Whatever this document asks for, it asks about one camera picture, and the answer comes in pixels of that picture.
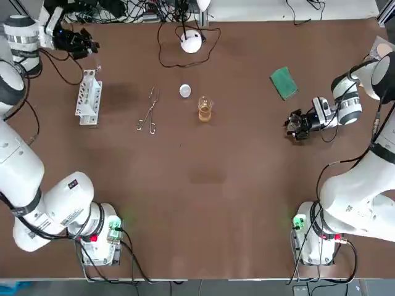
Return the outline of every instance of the floor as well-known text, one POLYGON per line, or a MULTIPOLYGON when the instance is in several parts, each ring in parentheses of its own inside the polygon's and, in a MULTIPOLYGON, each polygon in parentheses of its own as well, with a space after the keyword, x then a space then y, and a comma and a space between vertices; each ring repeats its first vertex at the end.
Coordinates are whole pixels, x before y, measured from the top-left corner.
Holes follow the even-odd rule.
MULTIPOLYGON (((16 296, 105 296, 105 295, 127 295, 127 296, 308 296, 308 294, 293 294, 293 285, 286 286, 285 281, 203 281, 201 293, 199 294, 200 280, 184 282, 182 285, 160 282, 158 284, 141 283, 138 292, 132 286, 110 285, 107 283, 90 284, 85 281, 59 281, 59 282, 35 282, 32 286, 20 289, 16 296)), ((365 289, 361 289, 360 281, 354 280, 349 285, 348 296, 390 296, 394 295, 395 280, 366 280, 365 289)), ((316 284, 309 284, 310 292, 316 284)), ((324 287, 314 291, 314 296, 343 296, 346 285, 324 287)))

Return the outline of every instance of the robotic arm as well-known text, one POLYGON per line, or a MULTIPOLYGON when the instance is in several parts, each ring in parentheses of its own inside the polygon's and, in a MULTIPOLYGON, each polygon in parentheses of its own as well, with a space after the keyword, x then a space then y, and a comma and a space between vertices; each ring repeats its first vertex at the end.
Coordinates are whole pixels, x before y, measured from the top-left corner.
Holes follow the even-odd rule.
MULTIPOLYGON (((4 28, 15 65, 0 59, 1 118, 26 95, 24 75, 41 71, 37 24, 18 16, 10 17, 4 28)), ((114 208, 93 202, 93 185, 84 173, 67 176, 47 193, 40 189, 43 176, 38 156, 0 120, 0 200, 15 216, 13 237, 18 247, 33 252, 60 238, 67 228, 67 236, 61 238, 79 238, 95 265, 112 264, 120 239, 114 208)), ((85 264, 91 265, 83 255, 85 264)))
POLYGON ((307 139, 310 131, 320 131, 357 121, 362 113, 357 89, 359 83, 370 97, 380 99, 373 91, 371 82, 377 63, 376 59, 366 60, 335 78, 331 84, 334 105, 330 106, 328 100, 323 97, 315 97, 312 100, 313 107, 307 113, 303 114, 301 109, 293 111, 284 124, 287 134, 300 141, 307 139))
MULTIPOLYGON (((363 86, 369 96, 387 104, 395 100, 395 52, 369 65, 373 64, 370 77, 362 70, 364 66, 359 68, 360 80, 364 80, 363 86)), ((395 241, 395 202, 382 194, 395 189, 393 110, 394 107, 360 162, 346 173, 324 182, 319 195, 322 212, 319 214, 318 202, 304 202, 299 207, 294 217, 294 228, 299 246, 307 236, 301 250, 305 264, 325 265, 331 262, 335 243, 341 242, 341 234, 395 241)))
POLYGON ((67 51, 75 60, 98 52, 99 43, 84 28, 79 33, 63 28, 60 23, 63 17, 61 7, 52 15, 42 8, 37 22, 24 15, 12 15, 4 23, 12 58, 27 75, 36 75, 42 69, 40 47, 67 51))

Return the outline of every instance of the white cap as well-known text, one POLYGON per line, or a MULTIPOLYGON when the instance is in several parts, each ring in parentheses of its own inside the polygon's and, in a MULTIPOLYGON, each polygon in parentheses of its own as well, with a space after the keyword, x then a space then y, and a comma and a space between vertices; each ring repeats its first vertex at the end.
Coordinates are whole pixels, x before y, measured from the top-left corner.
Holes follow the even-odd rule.
POLYGON ((189 97, 191 95, 191 87, 187 84, 180 86, 181 97, 189 97))

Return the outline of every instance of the blue object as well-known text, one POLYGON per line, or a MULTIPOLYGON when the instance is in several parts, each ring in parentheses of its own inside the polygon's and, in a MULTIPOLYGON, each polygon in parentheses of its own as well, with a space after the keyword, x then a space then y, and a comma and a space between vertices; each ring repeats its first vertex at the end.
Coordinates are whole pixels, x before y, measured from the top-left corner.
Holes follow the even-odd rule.
POLYGON ((16 282, 15 286, 0 286, 0 295, 14 295, 19 289, 30 287, 31 282, 16 282))

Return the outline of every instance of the metal tweezers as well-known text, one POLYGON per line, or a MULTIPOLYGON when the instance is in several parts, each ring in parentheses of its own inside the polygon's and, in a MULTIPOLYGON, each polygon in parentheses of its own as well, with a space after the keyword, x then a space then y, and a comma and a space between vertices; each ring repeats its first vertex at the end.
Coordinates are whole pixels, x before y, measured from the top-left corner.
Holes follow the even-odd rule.
POLYGON ((152 113, 153 113, 154 107, 155 107, 155 105, 156 105, 156 102, 157 102, 158 99, 159 99, 160 90, 158 90, 158 92, 157 92, 157 94, 156 94, 156 98, 155 98, 155 100, 154 100, 154 102, 153 102, 153 101, 152 101, 152 97, 153 97, 153 95, 154 95, 154 92, 155 92, 155 88, 152 88, 152 89, 151 89, 151 94, 149 95, 149 101, 150 101, 150 103, 151 103, 151 107, 148 109, 147 115, 145 116, 144 120, 143 120, 143 119, 140 119, 140 120, 137 122, 136 129, 137 129, 138 131, 141 131, 141 130, 143 129, 143 126, 144 126, 144 124, 145 124, 145 122, 146 122, 146 120, 147 120, 147 118, 148 118, 148 115, 150 115, 150 116, 149 116, 149 132, 150 132, 151 134, 154 134, 154 133, 156 132, 156 124, 152 122, 152 113))

